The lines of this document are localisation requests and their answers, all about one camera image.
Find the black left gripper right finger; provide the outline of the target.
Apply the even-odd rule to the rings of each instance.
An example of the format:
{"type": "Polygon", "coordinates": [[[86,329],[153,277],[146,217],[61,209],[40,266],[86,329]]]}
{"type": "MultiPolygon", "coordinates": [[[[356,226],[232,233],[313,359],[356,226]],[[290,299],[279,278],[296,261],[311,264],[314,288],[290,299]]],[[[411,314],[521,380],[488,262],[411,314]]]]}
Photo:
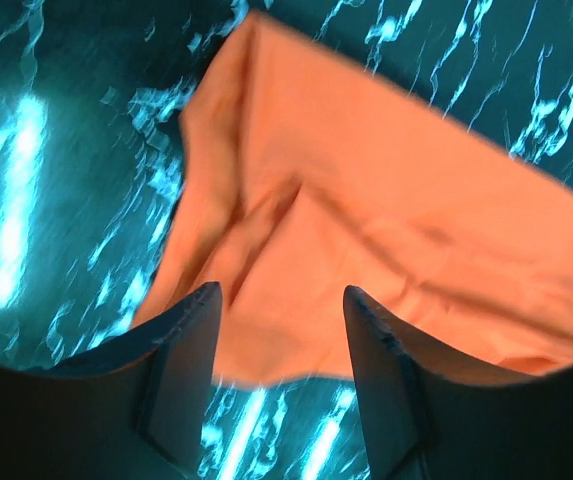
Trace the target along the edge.
{"type": "Polygon", "coordinates": [[[343,310],[375,479],[508,479],[508,370],[460,352],[349,286],[343,310]]]}

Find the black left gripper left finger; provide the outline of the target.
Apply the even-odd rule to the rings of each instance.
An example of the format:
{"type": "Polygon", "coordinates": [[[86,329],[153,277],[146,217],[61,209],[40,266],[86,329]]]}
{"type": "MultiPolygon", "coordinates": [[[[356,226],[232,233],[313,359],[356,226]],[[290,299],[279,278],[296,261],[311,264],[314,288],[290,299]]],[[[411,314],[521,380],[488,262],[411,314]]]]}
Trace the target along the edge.
{"type": "Polygon", "coordinates": [[[209,282],[51,369],[71,387],[74,479],[187,479],[197,468],[220,328],[209,282]]]}

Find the orange t shirt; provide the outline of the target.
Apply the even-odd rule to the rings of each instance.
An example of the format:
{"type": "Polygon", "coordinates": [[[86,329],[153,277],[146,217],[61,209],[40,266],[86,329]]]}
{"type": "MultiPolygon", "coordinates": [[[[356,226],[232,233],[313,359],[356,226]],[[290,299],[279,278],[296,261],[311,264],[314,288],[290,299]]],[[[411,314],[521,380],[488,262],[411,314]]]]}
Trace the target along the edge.
{"type": "Polygon", "coordinates": [[[573,192],[260,13],[180,116],[186,180],[142,325],[223,291],[214,374],[352,374],[342,297],[527,374],[573,364],[573,192]]]}

